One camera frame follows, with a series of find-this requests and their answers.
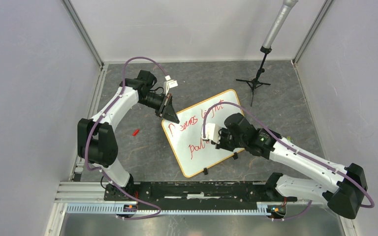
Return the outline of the red marker cap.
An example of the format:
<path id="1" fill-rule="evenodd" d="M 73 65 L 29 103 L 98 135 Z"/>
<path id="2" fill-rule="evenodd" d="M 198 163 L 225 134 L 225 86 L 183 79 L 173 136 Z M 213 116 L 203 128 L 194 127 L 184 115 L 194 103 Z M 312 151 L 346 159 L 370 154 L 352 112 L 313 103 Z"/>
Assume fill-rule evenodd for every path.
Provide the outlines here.
<path id="1" fill-rule="evenodd" d="M 136 129 L 136 130 L 133 132 L 132 135 L 133 135 L 133 136 L 136 136 L 136 135 L 139 133 L 139 131 L 140 131 L 139 129 Z"/>

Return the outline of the yellow framed whiteboard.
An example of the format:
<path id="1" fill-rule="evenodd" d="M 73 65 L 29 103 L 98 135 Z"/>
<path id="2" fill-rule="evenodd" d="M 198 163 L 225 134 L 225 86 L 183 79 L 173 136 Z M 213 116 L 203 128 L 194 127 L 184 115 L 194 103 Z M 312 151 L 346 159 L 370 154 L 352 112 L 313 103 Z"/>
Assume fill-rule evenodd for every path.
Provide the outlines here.
<path id="1" fill-rule="evenodd" d="M 223 101 L 240 105 L 236 91 L 228 89 L 179 111 L 177 113 L 179 124 L 167 120 L 161 123 L 180 169 L 187 178 L 232 157 L 235 152 L 243 151 L 242 148 L 234 151 L 216 149 L 213 144 L 201 138 L 203 119 L 207 110 Z"/>

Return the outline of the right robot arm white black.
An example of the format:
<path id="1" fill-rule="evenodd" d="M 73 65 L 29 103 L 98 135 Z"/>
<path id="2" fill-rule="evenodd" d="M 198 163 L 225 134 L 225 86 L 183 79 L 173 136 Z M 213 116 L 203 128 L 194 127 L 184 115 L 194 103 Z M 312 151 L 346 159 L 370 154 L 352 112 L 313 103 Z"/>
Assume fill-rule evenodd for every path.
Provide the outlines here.
<path id="1" fill-rule="evenodd" d="M 307 176 L 301 179 L 273 173 L 264 188 L 271 201 L 283 196 L 321 202 L 348 219 L 355 219 L 364 207 L 367 181 L 364 169 L 355 163 L 344 166 L 321 158 L 270 129 L 255 128 L 241 113 L 230 115 L 223 127 L 206 124 L 202 135 L 217 149 L 243 148 L 253 156 L 281 163 Z"/>

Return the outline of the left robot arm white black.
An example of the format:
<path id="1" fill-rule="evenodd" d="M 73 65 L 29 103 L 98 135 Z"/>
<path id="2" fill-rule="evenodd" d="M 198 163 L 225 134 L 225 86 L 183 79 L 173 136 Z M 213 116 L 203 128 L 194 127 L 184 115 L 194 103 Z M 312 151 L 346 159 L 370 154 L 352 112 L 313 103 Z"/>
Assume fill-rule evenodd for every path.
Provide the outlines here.
<path id="1" fill-rule="evenodd" d="M 122 200 L 135 194 L 132 175 L 124 169 L 117 156 L 119 148 L 115 130 L 125 114 L 136 104 L 152 108 L 161 119 L 179 124 L 173 108 L 173 96 L 167 86 L 157 93 L 157 78 L 150 71 L 140 70 L 136 78 L 124 78 L 115 95 L 91 118 L 82 118 L 77 125 L 78 156 L 88 171 L 99 171 L 116 188 Z"/>

